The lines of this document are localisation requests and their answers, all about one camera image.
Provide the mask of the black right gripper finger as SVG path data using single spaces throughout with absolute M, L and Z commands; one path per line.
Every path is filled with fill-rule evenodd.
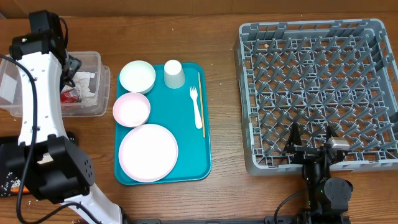
M 336 134 L 333 126 L 328 124 L 326 127 L 326 139 L 330 139 L 331 137 L 337 137 L 337 136 L 338 135 Z
M 302 140 L 299 133 L 299 127 L 297 122 L 293 122 L 291 125 L 290 135 L 284 147 L 286 153 L 296 153 L 299 148 L 302 147 Z

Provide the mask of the white paper tissue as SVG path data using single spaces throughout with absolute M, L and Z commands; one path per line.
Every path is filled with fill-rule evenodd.
M 90 80 L 94 77 L 95 73 L 92 72 L 77 72 L 72 80 L 80 91 L 89 91 Z

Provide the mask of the red snack wrapper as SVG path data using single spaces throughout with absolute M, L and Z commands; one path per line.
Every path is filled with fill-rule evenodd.
M 62 104 L 81 102 L 80 91 L 77 88 L 62 91 L 60 94 Z

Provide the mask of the pink round bowl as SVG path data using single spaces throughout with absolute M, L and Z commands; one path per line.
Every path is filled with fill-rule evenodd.
M 115 121 L 125 127 L 135 128 L 144 124 L 150 115 L 150 102 L 140 93 L 125 93 L 113 105 Z

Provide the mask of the white napkin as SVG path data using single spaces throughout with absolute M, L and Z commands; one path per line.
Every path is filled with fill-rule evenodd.
M 83 106 L 94 106 L 96 104 L 95 94 L 88 87 L 82 87 L 80 90 L 80 98 Z

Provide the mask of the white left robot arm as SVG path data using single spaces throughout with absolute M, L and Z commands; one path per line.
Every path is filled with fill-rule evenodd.
M 15 37 L 6 56 L 19 70 L 23 122 L 18 141 L 1 146 L 5 168 L 17 175 L 21 190 L 57 210 L 70 208 L 88 223 L 129 223 L 95 184 L 89 155 L 63 125 L 60 94 L 81 67 L 67 52 L 66 22 L 46 10 L 30 13 L 29 21 L 31 32 Z

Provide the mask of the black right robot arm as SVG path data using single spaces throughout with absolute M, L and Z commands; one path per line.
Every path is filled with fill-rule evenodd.
M 287 223 L 349 223 L 348 202 L 352 196 L 350 181 L 332 177 L 330 166 L 341 162 L 351 150 L 345 138 L 339 137 L 335 130 L 326 127 L 326 142 L 320 147 L 304 146 L 296 122 L 292 123 L 284 151 L 293 154 L 292 162 L 302 165 L 302 178 L 307 188 L 285 199 L 275 210 L 274 222 L 278 223 L 280 208 L 290 199 L 307 192 L 309 209 L 304 209 L 294 218 L 286 218 Z

